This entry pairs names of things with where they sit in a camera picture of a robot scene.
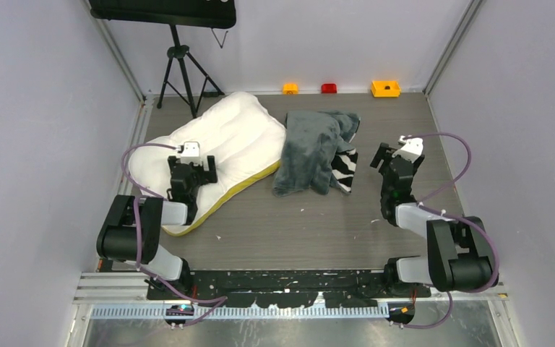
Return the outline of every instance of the yellow toy brick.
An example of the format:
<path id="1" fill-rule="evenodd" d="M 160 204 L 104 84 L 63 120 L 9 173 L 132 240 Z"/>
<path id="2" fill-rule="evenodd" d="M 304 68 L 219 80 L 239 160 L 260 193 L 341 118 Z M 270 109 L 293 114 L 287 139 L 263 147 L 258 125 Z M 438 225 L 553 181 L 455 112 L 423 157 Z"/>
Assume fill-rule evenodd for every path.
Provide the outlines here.
<path id="1" fill-rule="evenodd" d="M 371 92 L 376 98 L 396 98 L 401 94 L 401 88 L 397 81 L 373 81 Z"/>
<path id="2" fill-rule="evenodd" d="M 286 83 L 282 89 L 282 94 L 298 94 L 298 85 L 296 83 Z"/>

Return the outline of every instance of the tripod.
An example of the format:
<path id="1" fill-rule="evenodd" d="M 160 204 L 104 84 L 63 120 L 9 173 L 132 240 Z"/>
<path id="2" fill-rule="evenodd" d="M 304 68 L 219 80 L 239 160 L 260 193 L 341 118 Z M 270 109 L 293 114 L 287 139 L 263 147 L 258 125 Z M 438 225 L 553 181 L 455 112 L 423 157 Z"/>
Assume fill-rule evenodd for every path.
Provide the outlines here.
<path id="1" fill-rule="evenodd" d="M 171 36 L 173 36 L 174 46 L 167 50 L 167 56 L 169 57 L 169 62 L 167 63 L 167 71 L 165 71 L 165 78 L 163 79 L 163 87 L 160 90 L 160 97 L 158 98 L 157 108 L 163 107 L 163 98 L 165 97 L 165 89 L 167 85 L 171 87 L 179 96 L 184 100 L 185 103 L 190 106 L 190 113 L 192 113 L 192 118 L 197 117 L 197 112 L 199 111 L 199 106 L 201 105 L 201 99 L 203 96 L 206 97 L 217 97 L 224 95 L 224 92 L 216 85 L 214 80 L 205 72 L 201 67 L 199 62 L 190 54 L 190 47 L 180 44 L 180 39 L 178 37 L 178 30 L 175 25 L 169 25 L 171 28 Z M 186 71 L 186 63 L 184 63 L 184 57 L 188 56 L 192 63 L 197 66 L 199 71 L 205 76 L 205 81 L 203 82 L 203 87 L 201 88 L 201 95 L 199 95 L 199 100 L 197 104 L 194 103 L 194 98 L 192 97 L 192 91 L 190 89 L 190 81 L 188 79 L 188 72 Z M 184 80 L 184 87 L 186 88 L 186 97 L 184 97 L 172 84 L 169 82 L 169 72 L 171 72 L 171 65 L 173 63 L 173 58 L 178 59 L 180 64 L 180 70 L 182 73 L 182 79 Z M 215 92 L 205 92 L 205 85 L 209 81 L 212 86 L 216 89 Z"/>

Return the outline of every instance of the yellow pillow edge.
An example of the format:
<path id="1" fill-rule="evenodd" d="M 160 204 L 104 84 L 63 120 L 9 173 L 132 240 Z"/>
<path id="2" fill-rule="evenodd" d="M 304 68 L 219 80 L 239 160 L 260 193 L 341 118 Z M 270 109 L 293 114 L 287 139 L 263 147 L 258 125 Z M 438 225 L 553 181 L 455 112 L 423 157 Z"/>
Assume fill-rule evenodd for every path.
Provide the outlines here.
<path id="1" fill-rule="evenodd" d="M 189 232 L 193 231 L 194 229 L 198 228 L 203 222 L 205 222 L 205 220 L 212 213 L 216 212 L 216 210 L 218 208 L 220 208 L 220 206 L 224 205 L 224 203 L 227 202 L 230 198 L 234 197 L 235 194 L 241 192 L 242 190 L 244 190 L 247 187 L 250 187 L 252 184 L 260 181 L 261 179 L 269 176 L 270 174 L 273 174 L 276 170 L 279 169 L 279 167 L 280 167 L 280 161 L 278 160 L 275 163 L 268 166 L 265 170 L 262 170 L 259 173 L 256 173 L 256 174 L 248 177 L 247 179 L 244 179 L 240 183 L 237 183 L 235 186 L 233 186 L 231 189 L 229 189 L 226 192 L 226 194 L 224 194 L 220 199 L 218 199 L 218 201 L 212 206 L 212 208 L 210 208 L 201 218 L 199 218 L 196 222 L 194 222 L 190 227 L 188 227 L 186 230 L 182 231 L 181 233 L 172 234 L 164 226 L 162 226 L 161 228 L 167 234 L 169 234 L 171 236 L 184 236 L 184 235 L 186 235 L 187 233 L 189 233 Z"/>

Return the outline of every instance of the white cushion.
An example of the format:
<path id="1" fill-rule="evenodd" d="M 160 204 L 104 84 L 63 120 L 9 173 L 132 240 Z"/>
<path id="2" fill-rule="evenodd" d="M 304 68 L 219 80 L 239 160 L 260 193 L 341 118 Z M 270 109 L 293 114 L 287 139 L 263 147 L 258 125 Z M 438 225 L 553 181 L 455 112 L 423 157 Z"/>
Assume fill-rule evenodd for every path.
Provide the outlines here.
<path id="1" fill-rule="evenodd" d="M 218 183 L 199 188 L 199 210 L 194 222 L 190 226 L 163 226 L 163 229 L 174 236 L 190 232 L 233 195 L 273 173 L 280 165 L 284 139 L 284 126 L 268 114 L 258 99 L 237 92 L 171 135 L 150 141 L 171 146 L 196 141 L 205 165 L 206 156 L 214 155 L 218 171 Z M 142 186 L 166 196 L 171 187 L 167 164 L 170 155 L 175 153 L 167 148 L 137 149 L 129 161 L 131 176 Z"/>

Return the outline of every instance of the red block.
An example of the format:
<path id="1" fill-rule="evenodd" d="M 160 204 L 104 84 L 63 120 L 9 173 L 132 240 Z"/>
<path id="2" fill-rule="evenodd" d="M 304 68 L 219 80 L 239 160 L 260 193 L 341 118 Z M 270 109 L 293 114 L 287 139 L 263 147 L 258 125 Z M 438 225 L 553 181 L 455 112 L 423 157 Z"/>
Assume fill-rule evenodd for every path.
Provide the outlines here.
<path id="1" fill-rule="evenodd" d="M 337 85 L 335 83 L 324 83 L 321 88 L 322 94 L 335 94 Z"/>

